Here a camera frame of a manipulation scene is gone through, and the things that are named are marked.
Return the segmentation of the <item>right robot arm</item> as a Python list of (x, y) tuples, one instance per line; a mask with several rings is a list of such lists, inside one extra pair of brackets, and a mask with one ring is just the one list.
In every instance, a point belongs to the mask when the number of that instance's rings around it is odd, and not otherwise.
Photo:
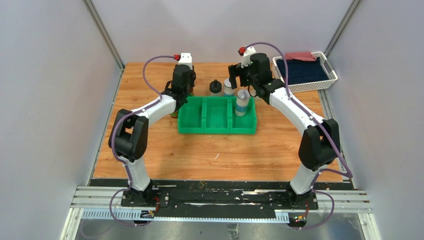
[(286, 204), (298, 209), (312, 192), (319, 175), (340, 152), (339, 124), (313, 113), (291, 93), (288, 78), (275, 78), (265, 53), (244, 56), (242, 62), (229, 65), (229, 82), (253, 87), (256, 95), (281, 112), (298, 130), (300, 166), (285, 191)]

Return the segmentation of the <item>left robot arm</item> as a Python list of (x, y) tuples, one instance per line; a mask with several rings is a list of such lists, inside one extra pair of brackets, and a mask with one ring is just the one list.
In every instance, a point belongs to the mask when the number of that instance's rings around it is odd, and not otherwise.
[(149, 127), (188, 102), (195, 79), (191, 63), (176, 64), (172, 79), (157, 99), (134, 110), (121, 109), (116, 115), (108, 145), (116, 159), (123, 163), (128, 176), (128, 191), (142, 207), (153, 201), (152, 182), (144, 162)]

